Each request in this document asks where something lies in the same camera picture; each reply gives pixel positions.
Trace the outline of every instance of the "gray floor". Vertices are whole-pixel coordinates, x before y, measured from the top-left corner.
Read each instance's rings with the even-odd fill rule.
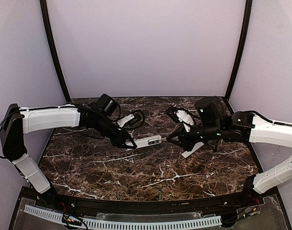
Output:
[[[267,196],[264,198],[265,204],[262,205],[262,210],[260,214],[254,215],[252,217],[243,219],[237,222],[234,226],[229,229],[232,230],[287,230],[283,212],[281,210],[280,204],[277,197]],[[20,204],[18,214],[16,216],[16,221],[13,230],[63,230],[63,226],[49,222],[47,220],[34,217],[30,214],[23,212],[24,206],[26,204],[33,205],[35,202],[33,200],[23,198]],[[223,230],[222,227],[211,227],[205,228],[205,230]]]

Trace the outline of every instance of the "marble table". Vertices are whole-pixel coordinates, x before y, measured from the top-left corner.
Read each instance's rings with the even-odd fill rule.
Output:
[[[136,109],[146,115],[144,126],[130,131],[133,138],[161,135],[165,140],[178,127],[165,110],[174,105],[196,113],[194,103],[200,98],[115,99],[123,115]],[[88,104],[96,100],[72,101]],[[221,142],[216,153],[203,146],[185,159],[183,150],[167,141],[122,150],[113,147],[107,138],[94,139],[91,135],[99,136],[84,128],[55,130],[40,168],[60,194],[121,201],[186,200],[240,192],[245,179],[257,173],[251,153],[242,143]]]

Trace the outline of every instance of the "white wall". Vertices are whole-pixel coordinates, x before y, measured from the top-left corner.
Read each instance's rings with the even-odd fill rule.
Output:
[[[0,0],[0,121],[11,103],[64,104],[48,49],[38,0]],[[51,131],[32,133],[25,144],[39,160]],[[15,168],[0,159],[0,230],[8,229],[22,185]]]
[[[223,96],[245,0],[49,0],[72,98]]]
[[[292,0],[256,0],[230,103],[238,110],[292,122]],[[255,144],[264,170],[282,162],[292,149]],[[292,180],[279,186],[292,224]]]

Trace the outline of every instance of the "perforated metal strip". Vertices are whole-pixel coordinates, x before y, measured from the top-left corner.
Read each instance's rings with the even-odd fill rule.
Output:
[[[49,211],[39,207],[25,205],[24,212],[54,223],[62,224],[62,214],[55,211]],[[185,221],[156,223],[115,222],[90,218],[84,218],[83,221],[88,226],[88,229],[93,230],[194,230],[219,226],[222,224],[220,216]]]

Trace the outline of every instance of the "black metal pole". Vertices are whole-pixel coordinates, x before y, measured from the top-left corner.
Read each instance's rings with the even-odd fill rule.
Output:
[[[40,0],[40,6],[41,6],[42,18],[44,20],[47,40],[49,43],[50,52],[51,52],[51,56],[53,59],[55,71],[56,71],[56,74],[58,76],[58,80],[59,80],[61,89],[63,91],[64,97],[66,99],[66,102],[70,102],[71,98],[69,95],[69,91],[68,91],[68,88],[67,88],[67,85],[65,82],[63,72],[61,71],[61,67],[60,67],[60,63],[59,63],[59,59],[58,59],[58,54],[57,54],[54,39],[53,39],[50,18],[49,18],[49,13],[48,13],[48,8],[47,8],[47,0]]]
[[[233,64],[233,69],[232,73],[230,76],[228,88],[225,94],[225,99],[229,100],[232,89],[235,83],[236,75],[238,72],[238,68],[241,63],[241,58],[245,46],[245,41],[246,41],[246,36],[247,36],[247,31],[248,31],[248,25],[249,25],[249,19],[250,19],[250,13],[251,13],[251,8],[252,8],[252,0],[246,0],[246,6],[245,6],[245,12],[244,12],[244,19],[243,19],[243,25],[242,25],[242,30],[241,30],[241,36],[240,36],[240,41],[238,43],[238,48],[235,56],[235,61]]]

